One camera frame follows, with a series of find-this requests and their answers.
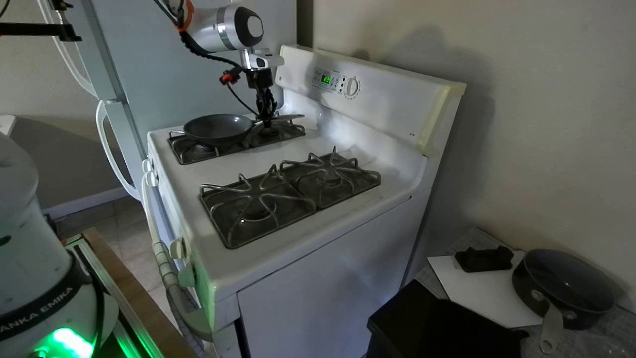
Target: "gas stove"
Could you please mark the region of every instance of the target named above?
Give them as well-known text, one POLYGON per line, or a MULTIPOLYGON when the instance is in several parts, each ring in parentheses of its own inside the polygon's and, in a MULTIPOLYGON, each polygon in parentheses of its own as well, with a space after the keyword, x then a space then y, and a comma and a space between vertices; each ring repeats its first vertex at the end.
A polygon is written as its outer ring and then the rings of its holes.
POLYGON ((200 157, 176 143, 182 127, 150 131, 144 207, 154 230, 170 226, 156 246, 180 266, 168 284, 200 302, 176 292, 194 332, 239 354, 361 356, 369 316, 406 276, 464 83, 299 47, 283 57, 281 113, 303 113, 287 123, 303 135, 200 157))
POLYGON ((239 248, 287 224, 380 185, 380 173, 359 159, 311 153, 307 161, 283 161, 265 175, 239 175, 233 185, 206 185, 202 203, 223 244, 239 248))

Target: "stove control panel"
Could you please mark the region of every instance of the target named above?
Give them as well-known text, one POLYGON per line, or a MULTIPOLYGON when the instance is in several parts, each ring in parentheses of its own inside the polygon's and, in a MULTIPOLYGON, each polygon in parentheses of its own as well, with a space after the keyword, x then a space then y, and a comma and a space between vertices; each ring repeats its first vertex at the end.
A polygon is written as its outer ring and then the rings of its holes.
POLYGON ((345 75, 339 69, 317 69, 313 77, 321 91, 341 93, 353 97, 361 89, 361 79, 357 75, 345 75))

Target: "burner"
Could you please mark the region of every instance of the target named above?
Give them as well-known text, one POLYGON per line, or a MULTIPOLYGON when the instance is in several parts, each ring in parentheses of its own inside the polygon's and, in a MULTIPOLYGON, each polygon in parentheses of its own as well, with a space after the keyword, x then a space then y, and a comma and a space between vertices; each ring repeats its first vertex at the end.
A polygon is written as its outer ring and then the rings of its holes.
POLYGON ((259 121, 251 133, 245 137, 247 147, 261 147, 277 141, 287 141, 293 137, 303 137, 305 127, 295 125, 291 119, 275 119, 271 125, 259 121))
POLYGON ((259 121, 245 135, 243 141, 229 145, 229 147, 204 145, 204 143, 188 137, 186 133, 170 135, 168 141, 170 141, 178 161, 188 165, 188 163, 215 159, 221 155, 239 153, 239 151, 245 151, 251 147, 261 147, 261 145, 269 145, 269 143, 277 143, 277 141, 289 141, 289 139, 303 137, 303 135, 305 135, 305 127, 293 123, 293 119, 273 119, 269 125, 259 121))
POLYGON ((313 201, 285 181, 277 165, 267 175, 239 179, 229 187, 202 189, 202 203, 227 248, 243 246, 317 211, 313 201))
POLYGON ((168 141, 180 163, 196 163, 221 155, 219 147, 198 143, 188 135, 172 135, 168 141))
POLYGON ((378 185, 380 173, 335 149, 323 157, 311 153, 309 161, 283 161, 281 169, 273 165, 253 179, 239 175, 227 187, 206 185, 200 199, 223 244, 239 248, 378 185))
POLYGON ((345 159, 337 153, 337 147, 323 157, 311 153, 309 161, 283 161, 281 171, 319 209, 333 207, 380 185, 380 173, 361 169, 357 157, 345 159))

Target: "white cable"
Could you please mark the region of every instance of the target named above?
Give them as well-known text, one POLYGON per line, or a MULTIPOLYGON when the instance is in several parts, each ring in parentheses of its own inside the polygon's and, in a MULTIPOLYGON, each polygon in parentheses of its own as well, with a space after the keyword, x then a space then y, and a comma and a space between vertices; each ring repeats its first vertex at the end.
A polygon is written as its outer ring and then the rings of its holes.
POLYGON ((116 177, 122 183, 124 191, 140 201, 138 189, 132 183, 128 183, 128 179, 124 177, 124 173, 122 173, 122 169, 120 169, 120 165, 118 165, 118 161, 114 157, 112 145, 110 145, 108 135, 106 135, 106 111, 104 111, 104 105, 106 105, 106 101, 98 103, 96 125, 98 125, 98 135, 100 135, 106 159, 112 165, 112 169, 116 171, 116 177))
MULTIPOLYGON (((39 8, 41 8, 41 14, 43 14, 47 24, 56 24, 54 22, 54 14, 49 8, 47 0, 39 0, 39 8)), ((64 59, 66 67, 70 69, 74 79, 80 83, 80 87, 84 87, 90 95, 98 97, 94 83, 80 71, 80 67, 76 65, 76 61, 70 55, 70 51, 66 49, 66 45, 58 38, 54 38, 54 43, 56 43, 56 47, 60 51, 60 57, 64 59)))

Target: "stovetop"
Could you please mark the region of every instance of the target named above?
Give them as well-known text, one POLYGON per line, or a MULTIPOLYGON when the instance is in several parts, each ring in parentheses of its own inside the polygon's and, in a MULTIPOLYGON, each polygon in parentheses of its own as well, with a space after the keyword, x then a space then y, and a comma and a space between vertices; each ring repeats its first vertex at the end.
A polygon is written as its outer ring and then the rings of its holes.
POLYGON ((182 165, 215 159, 221 155, 239 153, 251 147, 263 147, 269 143, 289 141, 305 135, 305 127, 293 119, 275 119, 269 125, 259 121, 241 141, 229 147, 213 147, 188 137, 184 131, 170 135, 174 155, 182 165))
POLYGON ((180 127, 150 133, 150 167, 158 175, 168 220, 176 236, 186 238, 188 252, 206 266, 210 278, 223 280, 223 284, 215 286, 215 296, 227 296, 255 278, 253 274, 287 264, 293 256, 315 250, 410 199, 414 191, 410 179, 422 175, 426 167, 422 153, 359 121, 335 117, 319 127, 315 115, 309 111, 307 117, 297 119, 307 135, 192 165, 182 165, 170 147, 170 133, 178 133, 180 127), (307 161, 309 153, 325 155, 335 147, 343 157, 357 157, 363 169, 378 171, 382 185, 273 230, 243 248, 227 248, 223 244, 221 232, 202 205, 202 187, 206 183, 237 185, 241 173, 247 179, 255 179, 269 173, 273 165, 281 171, 285 159, 307 161))
POLYGON ((283 161, 269 173, 233 185, 206 185, 202 203, 227 248, 239 248, 380 185, 380 173, 359 159, 311 153, 307 161, 283 161))

